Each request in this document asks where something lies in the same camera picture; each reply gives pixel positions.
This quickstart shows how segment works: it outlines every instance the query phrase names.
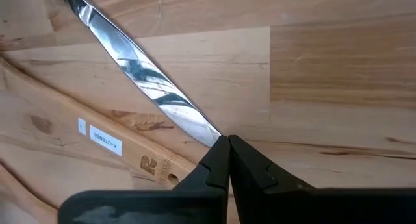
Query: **label sticker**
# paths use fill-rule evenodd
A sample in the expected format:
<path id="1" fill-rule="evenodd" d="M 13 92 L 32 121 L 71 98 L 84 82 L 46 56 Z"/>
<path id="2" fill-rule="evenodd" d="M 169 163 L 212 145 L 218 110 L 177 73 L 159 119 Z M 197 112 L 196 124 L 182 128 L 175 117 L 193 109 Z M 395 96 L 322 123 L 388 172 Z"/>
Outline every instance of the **label sticker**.
<path id="1" fill-rule="evenodd" d="M 82 118 L 78 118 L 78 131 L 79 133 L 86 135 L 86 121 Z"/>
<path id="2" fill-rule="evenodd" d="M 122 155 L 123 142 L 99 130 L 93 125 L 90 126 L 90 138 L 106 149 L 111 150 L 113 153 L 116 153 L 120 156 Z"/>

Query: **stamped logo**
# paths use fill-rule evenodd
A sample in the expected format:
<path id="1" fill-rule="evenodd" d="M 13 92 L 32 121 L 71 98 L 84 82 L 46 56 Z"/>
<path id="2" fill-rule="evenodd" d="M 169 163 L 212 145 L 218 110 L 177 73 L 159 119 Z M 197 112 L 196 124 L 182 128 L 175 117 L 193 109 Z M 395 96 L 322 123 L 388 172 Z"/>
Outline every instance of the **stamped logo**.
<path id="1" fill-rule="evenodd" d="M 147 156 L 142 157 L 142 161 L 140 162 L 140 167 L 143 168 L 145 171 L 155 175 L 155 167 L 157 166 L 157 162 L 154 159 L 149 159 Z"/>

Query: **hole in board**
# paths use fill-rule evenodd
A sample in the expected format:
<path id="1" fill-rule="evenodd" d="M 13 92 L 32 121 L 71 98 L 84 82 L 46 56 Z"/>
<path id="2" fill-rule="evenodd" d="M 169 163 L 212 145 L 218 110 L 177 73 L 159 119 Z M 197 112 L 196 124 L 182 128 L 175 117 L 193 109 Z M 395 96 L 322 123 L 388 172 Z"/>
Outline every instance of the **hole in board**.
<path id="1" fill-rule="evenodd" d="M 169 180 L 170 183 L 172 183 L 174 185 L 177 185 L 179 183 L 179 179 L 174 174 L 169 174 L 168 175 L 168 180 Z"/>

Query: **steel blade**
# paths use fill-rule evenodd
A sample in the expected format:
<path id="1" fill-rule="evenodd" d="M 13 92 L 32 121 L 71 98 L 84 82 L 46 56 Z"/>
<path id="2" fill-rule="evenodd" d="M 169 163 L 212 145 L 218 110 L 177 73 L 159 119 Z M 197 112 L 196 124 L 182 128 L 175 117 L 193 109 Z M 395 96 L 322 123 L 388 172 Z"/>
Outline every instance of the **steel blade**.
<path id="1" fill-rule="evenodd" d="M 108 20 L 90 0 L 65 0 L 101 42 L 112 59 L 174 123 L 211 147 L 219 136 L 213 124 L 150 60 L 139 46 Z"/>

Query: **wood grain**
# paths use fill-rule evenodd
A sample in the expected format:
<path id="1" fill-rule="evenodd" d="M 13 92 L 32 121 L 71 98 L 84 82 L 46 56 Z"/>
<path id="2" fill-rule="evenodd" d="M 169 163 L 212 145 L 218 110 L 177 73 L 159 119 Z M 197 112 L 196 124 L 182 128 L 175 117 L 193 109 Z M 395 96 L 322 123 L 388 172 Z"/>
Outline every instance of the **wood grain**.
<path id="1" fill-rule="evenodd" d="M 169 176 L 182 180 L 195 167 L 191 162 L 147 138 L 132 133 L 77 101 L 24 75 L 4 60 L 0 60 L 0 69 L 8 91 L 39 106 L 74 131 L 78 129 L 78 119 L 81 118 L 86 121 L 86 137 L 92 139 L 89 129 L 94 126 L 121 140 L 122 160 L 138 170 L 147 172 L 148 176 L 152 176 L 158 183 L 173 187 L 176 184 L 168 180 Z M 52 124 L 48 119 L 31 116 L 31 121 L 40 131 L 51 134 Z"/>
<path id="2" fill-rule="evenodd" d="M 26 213 L 9 200 L 0 199 L 0 222 L 3 224 L 39 224 L 30 214 Z"/>
<path id="3" fill-rule="evenodd" d="M 58 210 L 39 200 L 0 162 L 0 181 L 14 196 L 17 204 L 39 221 L 39 223 L 58 223 Z"/>
<path id="4" fill-rule="evenodd" d="M 3 1 L 26 3 L 13 14 L 30 19 L 3 13 L 18 4 L 0 5 L 0 51 L 13 65 L 193 163 L 207 152 L 124 77 L 63 1 Z M 312 185 L 415 186 L 416 0 L 93 1 L 224 134 Z M 39 140 L 22 138 L 57 152 L 59 141 L 19 111 L 9 111 L 19 119 L 11 125 Z M 72 148 L 75 137 L 62 137 L 66 154 L 117 164 Z"/>
<path id="5" fill-rule="evenodd" d="M 85 190 L 165 189 L 27 101 L 5 92 L 0 100 L 0 160 L 48 204 L 59 207 Z M 50 134 L 38 129 L 31 116 L 48 119 Z M 0 189 L 5 223 L 31 223 L 8 193 Z"/>

